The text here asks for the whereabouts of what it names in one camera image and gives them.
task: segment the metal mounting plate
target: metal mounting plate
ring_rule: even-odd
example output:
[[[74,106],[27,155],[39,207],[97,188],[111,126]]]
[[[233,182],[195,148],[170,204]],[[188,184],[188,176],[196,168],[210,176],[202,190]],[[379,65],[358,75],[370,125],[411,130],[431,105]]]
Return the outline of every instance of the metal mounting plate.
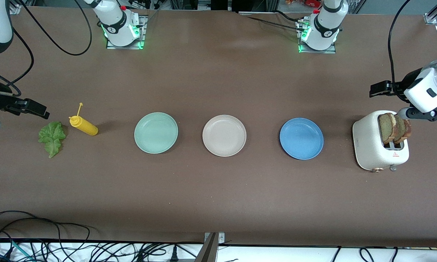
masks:
[[[310,20],[309,16],[304,17],[303,21],[308,21]],[[304,25],[305,23],[303,22],[295,22],[296,24],[296,28],[303,28],[305,29]],[[329,48],[325,49],[325,50],[315,50],[310,48],[307,43],[305,43],[304,41],[302,41],[302,35],[306,33],[305,31],[298,31],[298,50],[300,53],[336,53],[335,50],[335,43],[332,43],[330,45]]]
[[[207,241],[207,237],[210,235],[210,232],[205,232],[204,234],[204,242]],[[218,232],[218,243],[223,244],[225,242],[225,232]]]
[[[139,38],[134,40],[131,44],[123,47],[113,45],[109,40],[107,40],[107,49],[128,49],[128,50],[140,50],[144,49],[144,42],[146,40],[147,32],[147,15],[139,15],[138,25],[142,25],[139,30]]]
[[[429,20],[428,19],[428,13],[425,13],[424,14],[424,21],[425,21],[425,23],[427,24],[427,25],[435,25],[435,24],[437,24],[437,20],[434,18],[434,19],[432,19],[432,20]]]

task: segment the toast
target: toast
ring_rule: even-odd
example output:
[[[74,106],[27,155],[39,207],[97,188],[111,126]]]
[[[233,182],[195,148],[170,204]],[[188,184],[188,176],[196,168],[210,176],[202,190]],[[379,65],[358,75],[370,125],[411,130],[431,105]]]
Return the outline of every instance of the toast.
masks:
[[[411,122],[400,118],[398,115],[394,116],[398,126],[398,135],[393,139],[394,144],[399,144],[411,136]]]
[[[398,125],[395,115],[386,113],[378,116],[378,124],[380,126],[380,134],[383,144],[388,144],[398,136]]]

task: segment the mint green plate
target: mint green plate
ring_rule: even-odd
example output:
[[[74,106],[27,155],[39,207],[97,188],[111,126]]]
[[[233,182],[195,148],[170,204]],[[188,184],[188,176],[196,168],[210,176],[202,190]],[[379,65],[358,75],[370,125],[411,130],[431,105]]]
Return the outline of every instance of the mint green plate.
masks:
[[[150,113],[136,125],[134,140],[149,154],[160,154],[172,147],[178,138],[176,121],[165,113]]]

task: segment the green lettuce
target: green lettuce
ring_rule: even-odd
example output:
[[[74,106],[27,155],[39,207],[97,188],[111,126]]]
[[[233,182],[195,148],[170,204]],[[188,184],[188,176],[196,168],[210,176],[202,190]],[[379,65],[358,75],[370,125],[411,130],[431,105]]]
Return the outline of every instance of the green lettuce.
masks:
[[[39,143],[45,143],[49,159],[58,153],[61,147],[60,139],[65,139],[65,137],[61,122],[58,121],[50,122],[39,131]]]

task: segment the yellow squeeze bottle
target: yellow squeeze bottle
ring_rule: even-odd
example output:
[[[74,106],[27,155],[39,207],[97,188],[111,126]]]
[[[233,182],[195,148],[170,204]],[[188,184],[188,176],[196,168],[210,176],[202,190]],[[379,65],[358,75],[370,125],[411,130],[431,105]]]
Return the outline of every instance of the yellow squeeze bottle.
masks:
[[[79,103],[78,114],[69,118],[70,124],[73,127],[83,131],[84,133],[86,133],[90,136],[97,135],[97,133],[99,132],[99,129],[97,128],[97,126],[94,126],[89,121],[87,121],[84,118],[79,116],[79,111],[81,110],[81,106],[82,106],[82,103]]]

